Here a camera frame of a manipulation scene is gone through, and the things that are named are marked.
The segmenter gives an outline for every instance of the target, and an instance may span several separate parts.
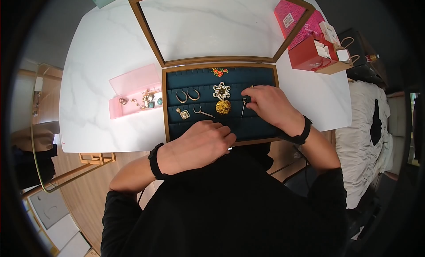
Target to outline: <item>black wrist strap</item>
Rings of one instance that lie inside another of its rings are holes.
[[[278,129],[278,137],[281,138],[281,139],[284,139],[288,142],[294,143],[294,144],[305,144],[305,140],[307,139],[307,137],[310,134],[310,128],[311,128],[312,122],[306,116],[304,116],[304,119],[305,119],[305,125],[304,125],[304,130],[301,133],[301,135],[291,137],[291,136],[287,135],[281,129],[277,128]]]
[[[153,175],[155,176],[155,178],[157,179],[157,180],[165,180],[165,179],[167,179],[170,175],[168,175],[168,174],[163,174],[162,172],[161,172],[161,170],[159,169],[159,166],[158,166],[158,160],[156,159],[156,154],[157,154],[157,152],[158,152],[158,149],[161,147],[161,146],[163,146],[164,145],[164,143],[160,143],[160,144],[158,144],[152,151],[151,151],[151,153],[149,154],[149,156],[147,157],[148,159],[149,159],[149,164],[151,165],[151,170],[152,170],[152,173],[153,173]]]

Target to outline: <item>person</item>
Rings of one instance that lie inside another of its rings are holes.
[[[102,219],[103,257],[343,253],[346,191],[335,149],[281,89],[255,86],[241,94],[251,97],[247,108],[287,136],[307,135],[303,152],[318,174],[308,197],[267,174],[269,144],[229,151],[236,141],[229,127],[197,122],[113,178]],[[136,196],[155,179],[164,181],[142,210]]]

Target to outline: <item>paper bag handle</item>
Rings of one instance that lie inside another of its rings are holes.
[[[352,60],[352,63],[357,62],[357,60],[360,58],[360,55],[353,55],[353,56],[350,57],[350,59],[353,59],[354,57],[357,57],[357,59]]]
[[[350,43],[348,43],[348,45],[347,45],[347,46],[343,47],[343,42],[344,42],[344,40],[346,40],[346,39],[352,39],[353,41],[351,41]],[[352,38],[352,37],[346,37],[346,38],[344,38],[344,39],[341,41],[340,46],[341,46],[341,47],[343,47],[343,49],[346,49],[349,45],[353,44],[353,42],[354,42],[354,38]]]

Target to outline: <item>black shirt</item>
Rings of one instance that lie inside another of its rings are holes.
[[[339,256],[347,241],[341,169],[300,197],[234,151],[162,183],[144,211],[110,191],[102,257]]]

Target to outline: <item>dark teal velvet tray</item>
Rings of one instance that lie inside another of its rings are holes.
[[[163,84],[163,92],[166,90],[164,119],[165,125],[168,126],[168,129],[166,129],[167,141],[177,139],[195,122],[202,120],[212,120],[229,126],[231,132],[236,134],[237,142],[261,139],[263,141],[264,139],[275,141],[277,136],[276,128],[258,117],[253,110],[245,107],[241,118],[242,99],[247,98],[250,101],[250,97],[241,96],[241,91],[251,85],[278,86],[276,84],[278,80],[276,79],[275,66],[270,64],[254,64],[255,67],[249,67],[250,64],[246,64],[247,67],[232,67],[232,64],[226,64],[226,67],[223,66],[224,64],[221,64],[222,66],[214,65],[209,68],[202,68],[202,66],[205,66],[204,64],[191,65],[190,70],[184,70],[184,67],[164,69],[163,81],[165,80],[165,83]],[[229,72],[222,77],[217,77],[211,72],[212,67],[225,68]],[[219,85],[220,82],[224,82],[225,85],[231,87],[229,91],[230,98],[226,98],[226,100],[231,102],[232,109],[226,115],[220,115],[215,111],[215,105],[219,99],[213,97],[213,86]],[[182,90],[188,91],[192,98],[197,98],[198,95],[193,88],[198,90],[200,94],[198,100],[188,99],[186,103],[182,104],[176,99],[176,92],[178,92],[180,100],[185,99]],[[211,114],[215,118],[194,113],[193,108],[195,107],[195,110],[199,111],[199,106],[202,107],[203,112]],[[183,120],[176,111],[177,108],[181,111],[188,110],[190,117]]]

